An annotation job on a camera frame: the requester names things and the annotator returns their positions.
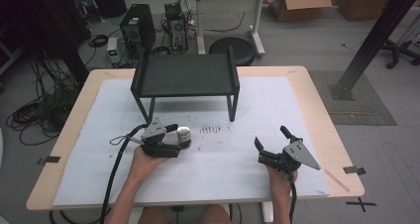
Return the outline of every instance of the person's knee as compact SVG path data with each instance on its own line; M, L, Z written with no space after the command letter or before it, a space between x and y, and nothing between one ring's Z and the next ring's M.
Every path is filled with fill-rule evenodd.
M201 220L201 224L231 224L229 213L218 204L210 205Z
M143 210L139 224L167 224L167 218L158 207L148 207Z

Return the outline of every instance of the black metal pole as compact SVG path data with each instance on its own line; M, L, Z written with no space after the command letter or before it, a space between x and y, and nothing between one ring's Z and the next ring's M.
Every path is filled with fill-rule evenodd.
M352 100L352 89L386 39L392 34L416 0L391 0L377 19L361 48L337 84L330 86L336 100Z

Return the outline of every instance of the human hand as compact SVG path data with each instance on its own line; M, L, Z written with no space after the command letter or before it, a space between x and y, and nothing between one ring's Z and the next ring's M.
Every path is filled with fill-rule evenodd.
M143 182L161 163L169 158L153 158L145 154L142 147L134 149L133 161L129 172L129 177L139 182Z
M268 170L269 175L269 188L272 201L288 203L291 191L289 181L275 168L266 166L266 169ZM297 179L297 172L295 173L294 178L295 180Z

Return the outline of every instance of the white paper sheet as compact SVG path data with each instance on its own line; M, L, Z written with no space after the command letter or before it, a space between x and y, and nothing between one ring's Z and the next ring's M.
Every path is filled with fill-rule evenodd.
M162 165L143 184L136 202L206 202L268 199L268 176L258 163L254 145L280 153L288 140L281 125L303 142L316 159L312 143L286 77L240 77L235 122L229 121L225 96L157 98L154 117L164 125L179 124L191 131L191 147ZM68 159L53 205L102 204L120 146L109 141L145 123L130 91L131 79L105 80ZM148 109L150 99L142 100ZM140 139L144 130L135 137ZM176 144L175 132L163 139ZM110 203L127 177L133 150L130 143L116 173ZM322 171L302 165L296 182L301 197L329 194Z

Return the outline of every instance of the round black object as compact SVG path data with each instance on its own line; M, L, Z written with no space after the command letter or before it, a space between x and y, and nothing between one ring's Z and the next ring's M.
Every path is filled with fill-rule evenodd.
M256 58L256 50L249 42L239 38L223 38L214 42L209 54L226 54L229 46L234 49L236 66L251 65Z

